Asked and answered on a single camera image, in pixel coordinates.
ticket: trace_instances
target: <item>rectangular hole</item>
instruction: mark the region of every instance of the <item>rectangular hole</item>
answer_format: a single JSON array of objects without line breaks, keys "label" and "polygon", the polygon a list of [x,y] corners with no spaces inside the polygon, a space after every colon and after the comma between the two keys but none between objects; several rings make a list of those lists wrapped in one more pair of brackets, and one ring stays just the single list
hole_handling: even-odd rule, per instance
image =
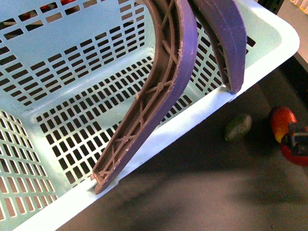
[{"label": "rectangular hole", "polygon": [[130,9],[131,9],[131,5],[128,4],[128,5],[125,5],[125,6],[121,7],[121,8],[120,8],[120,12],[123,13],[123,12],[125,12],[125,11],[130,10]]},{"label": "rectangular hole", "polygon": [[48,76],[46,76],[46,77],[42,78],[40,81],[41,81],[42,83],[44,83],[44,82],[46,82],[46,81],[50,80],[50,79],[51,79],[51,78],[53,78],[53,77],[54,77],[54,75],[53,75],[53,74],[51,74],[51,75],[48,75]]},{"label": "rectangular hole", "polygon": [[42,208],[39,198],[37,196],[34,196],[33,198],[34,198],[35,204],[37,205],[37,208],[38,209]]},{"label": "rectangular hole", "polygon": [[15,162],[13,160],[10,160],[10,164],[12,166],[14,173],[19,174],[19,171],[18,171],[18,168],[16,167]]},{"label": "rectangular hole", "polygon": [[62,18],[62,14],[59,12],[59,13],[56,13],[54,15],[46,17],[46,21],[48,23],[52,23],[52,22],[54,22],[54,21],[56,21],[56,20],[58,20],[60,18]]},{"label": "rectangular hole", "polygon": [[211,43],[210,43],[205,37],[201,37],[201,41],[202,41],[207,47],[210,47]]},{"label": "rectangular hole", "polygon": [[49,190],[52,191],[52,192],[54,192],[54,188],[53,188],[53,186],[52,186],[50,180],[46,180],[46,182],[47,182],[47,184],[48,184]]},{"label": "rectangular hole", "polygon": [[255,46],[256,42],[250,38],[249,36],[247,36],[247,44],[250,46],[250,47],[253,47]]},{"label": "rectangular hole", "polygon": [[34,168],[34,170],[35,170],[37,175],[42,176],[40,171],[39,171],[39,169],[38,169],[38,167],[36,165],[33,165],[33,168]]},{"label": "rectangular hole", "polygon": [[45,192],[48,192],[47,185],[46,185],[45,181],[43,179],[40,179],[40,183],[41,183],[41,185],[43,185]]},{"label": "rectangular hole", "polygon": [[65,175],[66,175],[68,181],[70,182],[70,184],[73,184],[76,181],[73,174],[70,171],[66,172]]},{"label": "rectangular hole", "polygon": [[23,65],[21,63],[17,63],[17,64],[14,64],[12,66],[7,67],[5,70],[9,73],[9,72],[12,72],[14,70],[17,70],[18,68],[20,68],[22,66]]},{"label": "rectangular hole", "polygon": [[81,160],[82,159],[82,156],[81,156],[80,152],[78,151],[78,149],[75,149],[73,151],[73,153],[74,153],[74,155],[75,155],[77,160]]},{"label": "rectangular hole", "polygon": [[5,84],[7,84],[7,83],[9,83],[9,82],[10,82],[10,81],[9,81],[8,78],[5,78],[5,79],[3,79],[3,80],[0,80],[0,86],[5,85]]},{"label": "rectangular hole", "polygon": [[49,69],[49,68],[46,68],[46,69],[44,69],[44,70],[41,70],[41,71],[37,72],[35,75],[36,75],[37,77],[40,77],[40,76],[46,74],[46,73],[49,72],[49,71],[50,71],[50,69]]},{"label": "rectangular hole", "polygon": [[38,93],[41,92],[41,91],[43,91],[43,88],[38,88],[38,89],[36,89],[36,90],[30,92],[29,95],[33,96],[33,95],[38,94]]},{"label": "rectangular hole", "polygon": [[14,182],[14,179],[12,177],[8,177],[8,182],[9,182],[9,185],[11,187],[12,192],[17,193],[18,190],[17,190],[16,184]]},{"label": "rectangular hole", "polygon": [[20,152],[21,156],[23,157],[23,159],[27,160],[25,152],[24,152],[24,150],[22,148],[19,149],[19,152]]},{"label": "rectangular hole", "polygon": [[15,85],[10,85],[10,86],[4,88],[3,90],[4,90],[5,92],[8,92],[8,91],[11,91],[11,90],[13,90],[13,89],[15,89],[15,88],[16,88]]},{"label": "rectangular hole", "polygon": [[0,30],[6,29],[10,26],[16,25],[16,21],[13,18],[0,22]]},{"label": "rectangular hole", "polygon": [[42,202],[43,202],[44,206],[45,207],[48,206],[46,198],[44,196],[41,196],[41,199],[42,199]]},{"label": "rectangular hole", "polygon": [[18,164],[19,164],[19,167],[20,167],[21,171],[23,172],[23,174],[27,175],[27,172],[26,172],[24,164],[22,162],[18,162]]},{"label": "rectangular hole", "polygon": [[34,100],[39,100],[39,99],[41,99],[41,98],[43,98],[43,97],[45,97],[47,95],[47,93],[43,93],[43,94],[41,94],[41,95],[39,95],[39,96],[37,96],[37,97],[35,97],[34,98]]},{"label": "rectangular hole", "polygon": [[0,158],[0,162],[1,162],[1,165],[2,165],[2,168],[3,168],[4,172],[10,173],[10,170],[9,170],[9,167],[8,167],[8,165],[6,163],[6,160]]},{"label": "rectangular hole", "polygon": [[94,47],[94,46],[91,46],[91,47],[89,47],[89,48],[83,50],[83,53],[86,54],[86,53],[88,53],[88,52],[90,52],[90,51],[92,51],[92,50],[94,50],[94,49],[95,49],[95,47]]},{"label": "rectangular hole", "polygon": [[9,52],[9,51],[10,51],[9,48],[7,48],[7,47],[2,47],[2,48],[0,48],[0,55],[5,54],[5,53],[7,53],[7,52]]},{"label": "rectangular hole", "polygon": [[31,180],[29,178],[26,178],[26,182],[28,184],[28,187],[29,187],[30,191],[34,193],[35,190],[34,190],[34,187],[33,187],[33,184],[31,182]]},{"label": "rectangular hole", "polygon": [[114,58],[108,59],[107,61],[104,62],[104,64],[108,64],[110,62],[112,62],[114,60]]},{"label": "rectangular hole", "polygon": [[68,166],[67,166],[67,164],[66,164],[66,162],[63,158],[59,159],[59,163],[60,163],[63,170],[66,170],[68,168]]},{"label": "rectangular hole", "polygon": [[86,68],[86,66],[83,65],[83,66],[81,66],[81,67],[75,69],[75,72],[77,73],[77,72],[79,72],[79,71],[81,71],[81,70],[83,70],[83,69],[85,69],[85,68]]},{"label": "rectangular hole", "polygon": [[28,197],[28,196],[26,196],[26,203],[28,205],[29,210],[33,211],[34,207],[33,207],[33,204],[32,204],[32,201],[31,201],[30,197]]},{"label": "rectangular hole", "polygon": [[58,63],[52,65],[52,67],[56,69],[56,68],[58,68],[58,67],[60,67],[60,66],[62,66],[62,65],[64,65],[64,64],[65,64],[65,61],[62,60],[62,61],[60,61],[60,62],[58,62]]},{"label": "rectangular hole", "polygon": [[3,141],[5,140],[1,131],[0,131],[0,139]]},{"label": "rectangular hole", "polygon": [[6,184],[5,184],[2,177],[0,177],[0,190],[1,190],[2,193],[8,193]]},{"label": "rectangular hole", "polygon": [[40,184],[39,184],[39,181],[38,181],[37,179],[33,179],[33,181],[34,181],[34,184],[35,184],[37,190],[38,190],[39,192],[42,192],[43,190],[42,190],[42,188],[41,188],[41,186],[40,186]]},{"label": "rectangular hole", "polygon": [[53,3],[50,3],[48,5],[41,6],[40,10],[42,11],[42,13],[46,13],[46,12],[54,10],[56,8],[58,8],[58,5],[55,2],[53,2]]},{"label": "rectangular hole", "polygon": [[89,65],[91,66],[99,61],[100,61],[99,59],[94,59],[93,61],[89,62]]},{"label": "rectangular hole", "polygon": [[5,150],[5,153],[8,156],[12,156],[9,147],[6,144],[3,144],[3,147],[4,147],[4,150]]},{"label": "rectangular hole", "polygon": [[70,14],[76,13],[78,11],[80,11],[80,7],[77,5],[77,6],[73,6],[69,9],[65,10],[65,13],[66,13],[66,15],[70,15]]},{"label": "rectangular hole", "polygon": [[75,66],[77,66],[77,65],[79,65],[79,64],[81,64],[81,63],[83,63],[83,60],[82,60],[82,59],[79,59],[78,61],[72,63],[72,67],[75,67]]},{"label": "rectangular hole", "polygon": [[90,169],[88,168],[87,164],[85,162],[82,162],[80,164],[82,170],[84,171],[85,174],[89,173],[90,172]]},{"label": "rectangular hole", "polygon": [[123,42],[124,42],[124,40],[120,40],[120,41],[118,41],[118,42],[115,42],[115,43],[114,43],[114,47],[116,47],[116,46],[122,44]]},{"label": "rectangular hole", "polygon": [[90,43],[92,43],[92,40],[91,39],[88,39],[87,41],[84,41],[80,44],[81,47],[84,47],[84,46],[87,46],[89,45]]},{"label": "rectangular hole", "polygon": [[215,70],[215,67],[209,62],[209,61],[206,61],[205,63],[209,68],[211,68],[213,71]]},{"label": "rectangular hole", "polygon": [[121,18],[122,18],[122,21],[124,21],[124,20],[126,20],[126,19],[131,18],[132,16],[133,16],[133,13],[130,12],[130,13],[128,13],[128,14],[123,15]]},{"label": "rectangular hole", "polygon": [[73,168],[73,171],[75,172],[78,179],[82,178],[82,173],[77,166],[75,168]]},{"label": "rectangular hole", "polygon": [[132,52],[132,51],[136,50],[137,48],[138,48],[138,47],[136,46],[136,47],[130,48],[128,51],[129,51],[129,52]]},{"label": "rectangular hole", "polygon": [[143,11],[144,11],[144,8],[141,7],[141,8],[139,8],[139,9],[135,10],[135,13],[136,13],[136,14],[139,14],[139,13],[142,13]]},{"label": "rectangular hole", "polygon": [[26,25],[26,29],[28,31],[31,31],[31,30],[37,29],[37,28],[39,28],[39,27],[41,27],[43,25],[44,25],[43,22],[41,20],[38,20],[38,21],[33,22],[33,23],[29,24],[29,25]]},{"label": "rectangular hole", "polygon": [[4,201],[5,201],[6,207],[9,211],[10,217],[15,217],[16,213],[15,213],[15,209],[13,207],[13,203],[12,203],[11,198],[5,198]]},{"label": "rectangular hole", "polygon": [[27,189],[26,189],[26,186],[25,186],[23,179],[21,179],[20,177],[17,177],[17,181],[19,183],[21,191],[24,192],[24,193],[27,192]]},{"label": "rectangular hole", "polygon": [[91,58],[93,58],[93,57],[95,57],[95,56],[97,56],[97,53],[96,53],[96,52],[93,53],[93,54],[88,55],[88,56],[86,57],[86,59],[89,60],[89,59],[91,59]]},{"label": "rectangular hole", "polygon": [[68,163],[72,166],[75,163],[75,160],[73,159],[71,154],[66,155],[66,158],[68,160]]},{"label": "rectangular hole", "polygon": [[33,172],[33,170],[32,170],[31,165],[28,164],[28,163],[26,163],[26,166],[27,166],[27,168],[29,169],[30,174],[34,176],[34,172]]},{"label": "rectangular hole", "polygon": [[102,39],[102,38],[104,38],[104,37],[106,37],[107,36],[107,33],[101,33],[101,34],[99,34],[99,35],[97,35],[97,36],[95,36],[95,40],[99,40],[99,39]]},{"label": "rectangular hole", "polygon": [[90,164],[90,166],[93,168],[95,166],[95,162],[94,160],[90,157],[88,158],[88,163]]},{"label": "rectangular hole", "polygon": [[53,202],[52,197],[50,195],[47,196],[49,203],[51,204]]},{"label": "rectangular hole", "polygon": [[69,53],[72,53],[73,51],[76,51],[77,50],[77,46],[74,46],[74,47],[71,47],[67,50],[64,51],[65,54],[69,54]]},{"label": "rectangular hole", "polygon": [[97,0],[89,0],[83,3],[83,7],[86,9],[90,6],[93,6],[97,3]]},{"label": "rectangular hole", "polygon": [[82,72],[81,74],[78,75],[78,78],[81,78],[81,77],[85,76],[88,73],[89,73],[88,71]]},{"label": "rectangular hole", "polygon": [[53,61],[55,61],[55,60],[57,60],[57,59],[60,59],[61,57],[62,57],[61,54],[56,54],[56,55],[54,55],[53,57],[50,57],[50,58],[48,59],[48,61],[51,63],[51,62],[53,62]]},{"label": "rectangular hole", "polygon": [[122,47],[119,47],[119,48],[115,49],[115,52],[119,52],[119,51],[122,51],[122,50],[124,50],[124,49],[125,49],[125,47],[122,46]]},{"label": "rectangular hole", "polygon": [[6,57],[6,58],[0,60],[0,65],[1,65],[1,66],[2,66],[2,65],[6,65],[6,64],[8,64],[9,62],[12,62],[12,61],[14,61],[14,60],[16,60],[16,59],[17,59],[17,58],[16,58],[15,55],[11,55],[11,56],[9,56],[9,57]]},{"label": "rectangular hole", "polygon": [[58,70],[56,73],[59,75],[59,74],[62,74],[63,72],[65,72],[65,71],[67,71],[68,69],[69,69],[68,66],[66,66],[66,67]]},{"label": "rectangular hole", "polygon": [[17,37],[19,35],[22,35],[24,32],[21,30],[21,29],[17,29],[17,30],[14,30],[12,32],[9,32],[7,34],[4,34],[3,36],[7,39],[7,40],[10,40],[14,37]]},{"label": "rectangular hole", "polygon": [[32,76],[29,76],[27,78],[22,79],[21,81],[18,82],[19,85],[24,85],[25,83],[28,83],[30,81],[34,80]]},{"label": "rectangular hole", "polygon": [[30,89],[32,89],[32,88],[38,86],[38,85],[39,85],[39,84],[38,84],[37,82],[35,82],[35,83],[32,83],[32,84],[30,84],[30,85],[24,87],[24,89],[25,89],[25,90],[30,90]]},{"label": "rectangular hole", "polygon": [[84,154],[84,156],[87,156],[89,154],[89,151],[87,150],[85,145],[81,145],[80,149],[81,149],[82,153]]},{"label": "rectangular hole", "polygon": [[136,19],[136,21],[137,22],[140,22],[141,20],[143,20],[144,19],[144,15],[141,15],[141,16],[139,16],[137,19]]}]

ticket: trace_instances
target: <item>mesh grid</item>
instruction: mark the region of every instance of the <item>mesh grid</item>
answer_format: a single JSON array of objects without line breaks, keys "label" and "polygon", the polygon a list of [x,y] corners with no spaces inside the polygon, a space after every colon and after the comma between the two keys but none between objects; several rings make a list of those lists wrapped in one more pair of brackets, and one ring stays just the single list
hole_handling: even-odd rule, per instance
[{"label": "mesh grid", "polygon": [[0,111],[0,220],[30,215],[58,197],[22,122]]},{"label": "mesh grid", "polygon": [[[77,12],[75,9],[79,7],[79,5],[76,5],[78,3],[81,5],[81,1],[73,2],[71,8],[66,10],[70,12],[66,16]],[[95,7],[95,3],[97,1],[86,1],[82,4],[83,9],[85,10],[90,6]],[[122,8],[129,6],[129,15],[123,15],[123,24],[108,31],[102,31],[96,36],[88,38],[86,41],[46,60],[42,60],[31,67],[24,66],[22,61],[10,51],[9,45],[0,46],[0,77],[5,76],[0,78],[0,89],[10,94],[17,101],[22,102],[23,105],[28,106],[144,46],[143,6],[134,4],[133,1],[125,1],[123,5]],[[49,4],[49,10],[32,10],[30,15],[33,18],[48,15],[49,21],[52,18],[60,19],[62,15],[59,17],[59,15],[50,14],[51,12],[61,14],[58,11],[62,7],[66,6],[59,6],[59,4],[53,2]],[[121,10],[122,8],[120,8],[121,14],[126,13],[126,11]],[[10,29],[11,26],[13,28],[21,26],[21,23],[16,23],[16,21],[18,20],[9,19],[2,22],[6,25],[3,28],[4,31]]]}]

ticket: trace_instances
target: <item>dark object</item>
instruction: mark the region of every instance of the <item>dark object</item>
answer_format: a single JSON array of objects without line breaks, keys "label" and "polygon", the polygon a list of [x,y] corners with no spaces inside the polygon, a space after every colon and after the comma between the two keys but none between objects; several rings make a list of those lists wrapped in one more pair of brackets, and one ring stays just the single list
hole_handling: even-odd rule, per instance
[{"label": "dark object", "polygon": [[233,94],[244,81],[247,34],[241,14],[233,0],[192,0],[217,60],[224,84]]},{"label": "dark object", "polygon": [[284,0],[259,0],[258,3],[264,6],[269,11],[274,14],[278,14],[280,7],[282,6]]},{"label": "dark object", "polygon": [[239,114],[233,117],[225,128],[225,140],[237,141],[246,135],[252,125],[252,118],[248,114]]},{"label": "dark object", "polygon": [[299,123],[291,123],[289,130],[289,133],[282,138],[281,153],[290,162],[307,167],[308,127],[303,127]]},{"label": "dark object", "polygon": [[282,142],[288,146],[295,156],[308,156],[308,132],[299,123],[289,124],[289,133],[286,134]]},{"label": "dark object", "polygon": [[102,192],[175,104],[188,84],[197,53],[195,17],[186,0],[145,0],[156,37],[151,73],[100,159],[92,178]]}]

